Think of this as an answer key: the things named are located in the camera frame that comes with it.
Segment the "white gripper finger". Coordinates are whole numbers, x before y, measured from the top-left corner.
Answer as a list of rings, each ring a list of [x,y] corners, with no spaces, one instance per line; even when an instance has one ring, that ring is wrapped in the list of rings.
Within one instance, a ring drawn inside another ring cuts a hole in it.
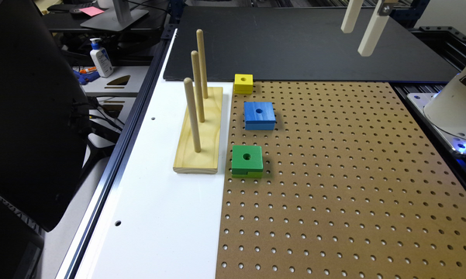
[[[364,36],[357,50],[362,57],[369,57],[374,52],[374,49],[389,19],[389,15],[397,3],[398,0],[378,1],[378,4],[372,13],[368,27],[365,30]]]
[[[343,33],[353,32],[363,2],[364,0],[350,0],[348,2],[347,10],[340,27]]]

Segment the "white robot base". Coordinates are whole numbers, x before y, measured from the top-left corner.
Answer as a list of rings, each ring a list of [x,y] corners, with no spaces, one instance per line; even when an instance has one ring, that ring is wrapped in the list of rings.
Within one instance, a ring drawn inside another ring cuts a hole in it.
[[[407,98],[452,153],[466,156],[466,67],[440,92],[410,93]]]

